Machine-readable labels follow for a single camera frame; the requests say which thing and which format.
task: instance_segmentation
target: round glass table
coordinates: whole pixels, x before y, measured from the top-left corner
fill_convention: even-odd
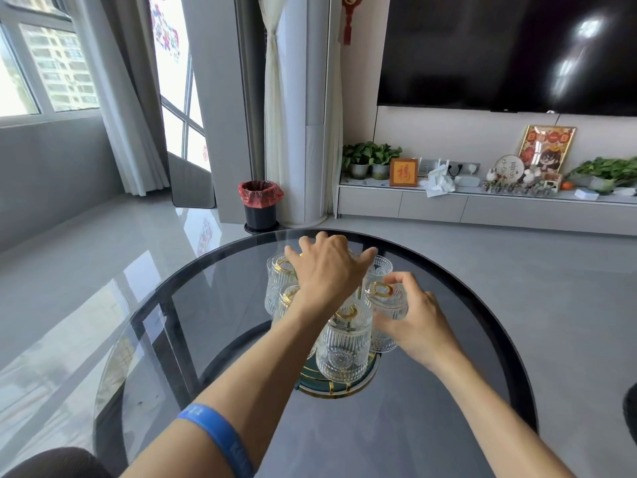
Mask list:
[[[286,245],[299,249],[301,236],[313,238],[319,231],[283,230],[235,241],[183,267],[141,304],[108,357],[96,399],[94,450],[112,474],[121,474],[267,332],[267,259]],[[537,430],[520,356],[470,289],[409,249],[326,231],[344,234],[356,254],[377,247],[394,270],[412,272],[423,289],[433,291],[476,367]],[[308,392],[308,376],[319,392]],[[352,387],[326,386],[311,371],[304,379],[305,388],[299,379],[291,394],[258,476],[493,476],[450,394],[401,349],[371,356],[368,375]]]

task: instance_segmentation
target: television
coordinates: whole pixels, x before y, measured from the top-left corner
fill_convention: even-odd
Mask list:
[[[378,105],[637,116],[637,0],[390,0]]]

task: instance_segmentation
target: power socket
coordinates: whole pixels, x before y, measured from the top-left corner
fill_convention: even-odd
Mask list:
[[[440,163],[444,164],[447,160],[446,159],[441,159]],[[425,175],[427,174],[429,171],[433,171],[436,168],[436,165],[438,164],[438,160],[437,159],[421,159],[420,160],[420,166],[418,167],[418,174],[421,175]],[[480,172],[480,163],[479,162],[461,162],[461,161],[449,161],[449,173],[451,176],[458,176],[458,175],[464,175],[464,176],[468,176],[471,173],[469,172],[469,165],[473,164],[474,166],[476,166],[476,170],[473,173],[474,176],[476,176],[479,172]]]

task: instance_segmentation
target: trash can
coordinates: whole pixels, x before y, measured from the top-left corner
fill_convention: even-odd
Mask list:
[[[250,233],[274,231],[276,203],[283,199],[283,190],[272,181],[246,181],[239,185],[245,208],[245,229]]]

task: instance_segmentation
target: red garbage bag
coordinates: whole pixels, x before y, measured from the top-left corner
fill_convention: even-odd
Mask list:
[[[250,208],[268,208],[278,203],[285,195],[278,184],[272,181],[246,181],[239,185],[243,204]]]

